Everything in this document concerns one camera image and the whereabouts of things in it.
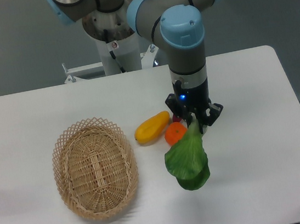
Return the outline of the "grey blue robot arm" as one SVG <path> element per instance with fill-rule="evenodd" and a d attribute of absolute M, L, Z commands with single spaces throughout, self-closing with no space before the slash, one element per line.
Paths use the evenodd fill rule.
<path fill-rule="evenodd" d="M 223 107 L 208 95 L 201 12 L 221 0 L 46 1 L 64 24 L 82 22 L 105 74 L 141 69 L 137 37 L 143 37 L 167 56 L 174 92 L 165 103 L 173 114 L 200 131 L 218 119 Z"/>

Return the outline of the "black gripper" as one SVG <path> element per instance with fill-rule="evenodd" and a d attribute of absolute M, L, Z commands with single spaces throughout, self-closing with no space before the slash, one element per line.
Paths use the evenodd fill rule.
<path fill-rule="evenodd" d="M 173 94 L 169 94 L 165 104 L 173 114 L 186 122 L 187 128 L 195 115 L 200 133 L 204 133 L 207 127 L 212 126 L 220 116 L 223 105 L 212 103 L 208 95 L 208 80 L 194 88 L 184 88 L 180 80 L 173 83 Z"/>

